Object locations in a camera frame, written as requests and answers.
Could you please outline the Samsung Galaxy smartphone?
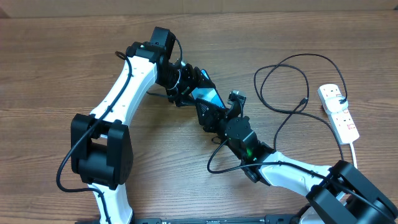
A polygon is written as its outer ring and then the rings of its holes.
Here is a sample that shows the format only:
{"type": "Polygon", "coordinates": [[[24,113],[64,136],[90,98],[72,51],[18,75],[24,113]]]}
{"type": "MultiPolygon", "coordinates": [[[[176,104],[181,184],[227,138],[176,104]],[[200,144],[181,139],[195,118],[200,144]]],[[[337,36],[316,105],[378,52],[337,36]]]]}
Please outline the Samsung Galaxy smartphone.
{"type": "Polygon", "coordinates": [[[202,99],[205,101],[208,101],[210,103],[215,104],[216,106],[220,107],[221,109],[225,109],[225,105],[217,91],[217,89],[199,89],[199,90],[194,90],[191,92],[191,95],[193,96],[193,99],[202,99]]]}

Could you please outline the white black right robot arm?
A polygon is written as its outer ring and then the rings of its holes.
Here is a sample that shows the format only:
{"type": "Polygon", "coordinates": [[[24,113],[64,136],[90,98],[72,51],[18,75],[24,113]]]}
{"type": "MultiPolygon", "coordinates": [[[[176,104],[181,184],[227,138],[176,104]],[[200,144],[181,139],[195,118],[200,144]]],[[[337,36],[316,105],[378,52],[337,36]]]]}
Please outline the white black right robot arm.
{"type": "Polygon", "coordinates": [[[309,202],[298,219],[316,223],[394,223],[397,207],[354,165],[339,160],[334,166],[316,166],[284,156],[258,140],[249,117],[242,116],[244,100],[237,97],[230,108],[196,99],[200,124],[216,133],[240,160],[238,169],[253,182],[283,187],[309,202]]]}

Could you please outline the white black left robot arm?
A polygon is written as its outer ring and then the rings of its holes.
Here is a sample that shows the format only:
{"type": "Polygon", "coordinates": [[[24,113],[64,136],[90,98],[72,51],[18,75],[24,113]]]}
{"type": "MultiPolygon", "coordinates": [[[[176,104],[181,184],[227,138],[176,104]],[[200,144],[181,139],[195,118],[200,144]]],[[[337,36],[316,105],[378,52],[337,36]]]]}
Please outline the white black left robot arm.
{"type": "Polygon", "coordinates": [[[100,211],[98,223],[133,223],[125,183],[131,173],[133,151],[129,126],[148,94],[158,84],[176,106],[195,106],[202,123],[218,121],[225,105],[205,70],[178,59],[170,62],[179,43],[168,29],[155,27],[148,42],[135,42],[124,53],[123,70],[104,100],[90,114],[76,114],[71,123],[72,164],[93,192],[100,211]]]}

